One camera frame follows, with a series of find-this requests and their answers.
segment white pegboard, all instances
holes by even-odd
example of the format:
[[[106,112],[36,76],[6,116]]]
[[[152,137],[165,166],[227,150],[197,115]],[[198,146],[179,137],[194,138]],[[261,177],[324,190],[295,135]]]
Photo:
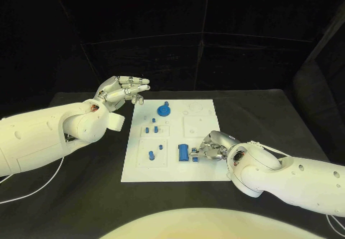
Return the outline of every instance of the white pegboard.
[[[165,101],[172,113],[162,117],[158,108]],[[230,181],[225,160],[178,160],[178,145],[188,144],[191,152],[212,130],[220,130],[212,100],[146,100],[145,105],[136,105],[121,182]],[[155,152],[153,161],[149,151]]]

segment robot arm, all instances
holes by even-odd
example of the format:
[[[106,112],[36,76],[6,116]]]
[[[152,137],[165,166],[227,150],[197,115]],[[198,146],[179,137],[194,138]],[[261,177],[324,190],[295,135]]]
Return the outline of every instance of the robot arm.
[[[107,128],[121,130],[116,113],[126,100],[145,103],[137,94],[149,90],[147,79],[111,77],[94,99],[28,112],[0,121],[0,176],[32,170],[58,160],[103,137]],[[67,142],[65,134],[75,137]]]
[[[280,151],[250,142],[241,143],[223,132],[212,131],[192,157],[227,160],[228,178],[251,197],[263,191],[287,204],[311,211],[345,217],[345,167],[286,155],[280,159],[264,150]]]

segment black table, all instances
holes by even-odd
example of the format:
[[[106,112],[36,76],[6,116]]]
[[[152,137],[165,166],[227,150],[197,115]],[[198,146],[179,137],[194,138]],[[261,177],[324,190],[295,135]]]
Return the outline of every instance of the black table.
[[[94,93],[58,93],[51,106],[81,102]],[[145,92],[146,99],[214,99],[221,131],[287,154],[328,161],[282,90]],[[264,192],[259,198],[233,182],[121,183],[133,108],[121,132],[65,157],[59,173],[33,196],[0,205],[0,238],[98,238],[134,219],[181,208],[224,208],[274,218],[312,233],[337,238],[325,215],[287,205]],[[51,178],[59,160],[15,175],[0,186],[5,201],[35,191]]]

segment dark table surface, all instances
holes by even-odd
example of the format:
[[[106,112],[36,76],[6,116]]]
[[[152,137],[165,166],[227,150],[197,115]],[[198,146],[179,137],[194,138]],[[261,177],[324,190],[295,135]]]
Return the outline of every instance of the dark table surface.
[[[58,93],[51,106],[82,102],[94,93]],[[221,131],[296,157],[328,161],[282,90],[145,92],[146,99],[214,99]],[[0,205],[0,238],[98,238],[134,219],[181,208],[224,208],[277,219],[312,233],[338,238],[326,217],[287,205],[264,192],[259,198],[233,182],[121,183],[134,106],[121,132],[107,130],[98,142],[77,150],[48,186],[31,197]],[[49,180],[59,160],[2,184],[0,201],[33,192]]]

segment blue object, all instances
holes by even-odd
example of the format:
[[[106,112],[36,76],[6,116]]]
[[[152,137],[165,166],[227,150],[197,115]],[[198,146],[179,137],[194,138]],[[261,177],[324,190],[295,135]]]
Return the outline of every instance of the blue object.
[[[171,108],[168,101],[165,102],[165,105],[159,106],[158,113],[160,116],[168,116],[171,114]]]
[[[189,155],[188,155],[188,144],[179,144],[178,145],[179,150],[179,161],[186,162],[189,161]]]
[[[155,155],[153,155],[153,152],[152,152],[152,151],[149,152],[149,159],[150,159],[150,161],[155,160]]]
[[[192,158],[192,161],[194,161],[194,162],[198,162],[198,157],[194,157],[194,158]]]

